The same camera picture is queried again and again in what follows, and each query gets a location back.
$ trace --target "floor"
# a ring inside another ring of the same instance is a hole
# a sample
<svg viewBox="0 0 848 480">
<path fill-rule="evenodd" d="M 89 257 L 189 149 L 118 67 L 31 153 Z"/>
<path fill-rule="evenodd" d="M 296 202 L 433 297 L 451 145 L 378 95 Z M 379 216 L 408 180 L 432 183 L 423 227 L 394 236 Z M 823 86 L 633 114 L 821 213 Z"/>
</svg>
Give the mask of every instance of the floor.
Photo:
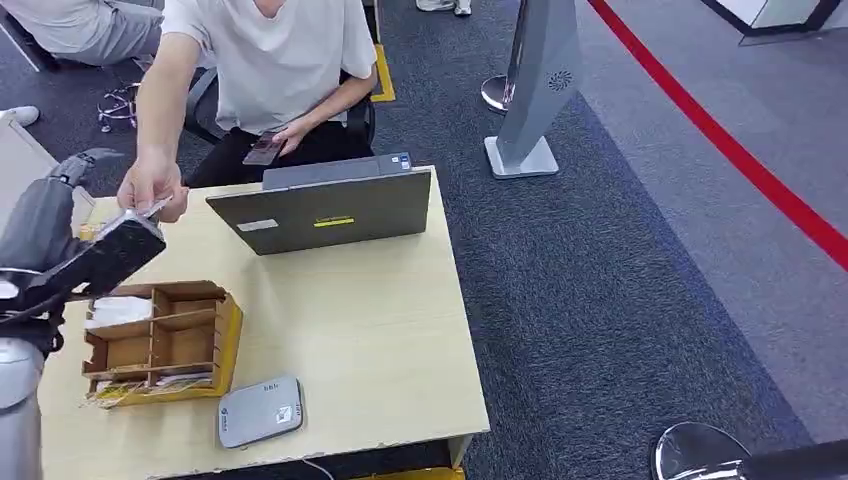
<svg viewBox="0 0 848 480">
<path fill-rule="evenodd" d="M 838 134 L 848 109 L 833 94 L 848 85 L 848 34 L 739 47 L 699 0 L 610 4 L 747 148 L 848 231 Z M 500 182 L 482 139 L 501 120 L 477 92 L 506 68 L 518 1 L 479 0 L 468 19 L 382 4 L 398 100 L 378 106 L 375 149 L 438 169 L 492 420 L 469 451 L 468 478 L 648 478 L 651 442 L 690 419 L 753 451 L 848 437 L 838 421 L 848 418 L 848 275 L 577 5 L 586 78 L 548 135 L 562 172 Z M 134 141 L 130 130 L 96 130 L 93 103 L 112 73 L 36 75 L 16 55 L 0 39 L 0 108 L 42 107 L 31 132 L 57 158 L 126 152 L 92 179 L 95 193 L 114 193 Z M 182 141 L 189 171 L 208 146 Z M 410 456 L 444 452 L 371 468 Z"/>
<path fill-rule="evenodd" d="M 610 5 L 790 189 L 848 232 L 848 29 L 740 47 L 696 0 Z M 848 275 L 709 144 L 585 2 L 582 93 L 817 441 L 848 437 Z M 685 19 L 685 29 L 680 28 Z"/>
</svg>

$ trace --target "stanchion base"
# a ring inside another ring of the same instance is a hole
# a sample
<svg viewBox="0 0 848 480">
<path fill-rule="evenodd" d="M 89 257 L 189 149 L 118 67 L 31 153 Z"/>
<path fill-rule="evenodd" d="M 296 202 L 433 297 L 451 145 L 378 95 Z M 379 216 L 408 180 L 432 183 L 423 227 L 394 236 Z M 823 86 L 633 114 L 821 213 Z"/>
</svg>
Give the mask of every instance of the stanchion base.
<svg viewBox="0 0 848 480">
<path fill-rule="evenodd" d="M 492 173 L 495 178 L 533 177 L 537 175 L 553 175 L 559 171 L 559 165 L 548 145 L 545 137 L 539 139 L 539 143 L 530 152 L 523 162 L 515 166 L 504 165 L 501 152 L 497 145 L 498 137 L 487 137 L 485 140 L 486 154 L 492 165 Z"/>
<path fill-rule="evenodd" d="M 506 91 L 506 75 L 492 77 L 483 82 L 480 93 L 489 110 L 506 115 L 509 107 L 504 103 L 504 92 Z"/>
<path fill-rule="evenodd" d="M 700 475 L 715 471 L 718 465 L 750 456 L 728 433 L 703 423 L 685 422 L 662 434 L 653 452 L 651 470 L 655 480 L 702 478 Z"/>
</svg>

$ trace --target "cardboard compartment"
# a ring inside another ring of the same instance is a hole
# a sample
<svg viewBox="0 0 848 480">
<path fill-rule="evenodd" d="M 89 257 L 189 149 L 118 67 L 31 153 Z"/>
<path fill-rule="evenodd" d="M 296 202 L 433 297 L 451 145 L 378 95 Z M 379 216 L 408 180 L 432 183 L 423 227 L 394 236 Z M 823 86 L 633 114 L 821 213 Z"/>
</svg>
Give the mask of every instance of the cardboard compartment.
<svg viewBox="0 0 848 480">
<path fill-rule="evenodd" d="M 149 298 L 153 317 L 86 331 L 93 348 L 82 373 L 91 380 L 90 398 L 108 395 L 109 389 L 97 388 L 101 381 L 123 392 L 118 405 L 229 391 L 242 313 L 225 290 L 212 282 L 181 282 L 121 287 L 112 296 Z M 174 393 L 173 385 L 184 377 L 190 377 L 185 382 L 192 387 Z M 117 382 L 133 387 L 120 388 Z"/>
</svg>

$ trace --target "smartphone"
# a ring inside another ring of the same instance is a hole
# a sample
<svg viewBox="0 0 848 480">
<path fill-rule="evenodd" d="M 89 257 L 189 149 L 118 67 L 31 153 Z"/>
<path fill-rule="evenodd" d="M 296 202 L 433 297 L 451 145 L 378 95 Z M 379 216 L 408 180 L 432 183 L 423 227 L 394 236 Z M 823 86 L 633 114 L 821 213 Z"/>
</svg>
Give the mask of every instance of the smartphone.
<svg viewBox="0 0 848 480">
<path fill-rule="evenodd" d="M 244 165 L 263 165 L 268 166 L 274 163 L 274 160 L 283 149 L 283 143 L 274 143 L 274 136 L 277 132 L 265 132 L 259 137 L 259 140 L 253 144 L 253 150 L 247 154 Z"/>
</svg>

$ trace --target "hand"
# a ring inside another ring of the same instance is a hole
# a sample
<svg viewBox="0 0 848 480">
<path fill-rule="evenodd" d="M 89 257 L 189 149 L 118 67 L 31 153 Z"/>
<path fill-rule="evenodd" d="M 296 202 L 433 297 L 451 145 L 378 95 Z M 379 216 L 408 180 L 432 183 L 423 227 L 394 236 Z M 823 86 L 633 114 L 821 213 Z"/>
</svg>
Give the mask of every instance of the hand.
<svg viewBox="0 0 848 480">
<path fill-rule="evenodd" d="M 295 151 L 298 145 L 300 145 L 300 142 L 303 141 L 303 137 L 305 137 L 307 133 L 311 132 L 315 126 L 315 123 L 307 117 L 300 117 L 286 125 L 286 128 L 284 128 L 280 133 L 274 135 L 274 143 L 285 142 L 283 149 L 280 151 L 280 156 L 284 157 Z"/>
<path fill-rule="evenodd" d="M 180 167 L 160 153 L 142 155 L 124 176 L 118 205 L 145 210 L 162 198 L 174 198 L 159 212 L 159 220 L 176 222 L 188 207 L 188 188 L 181 183 Z"/>
</svg>

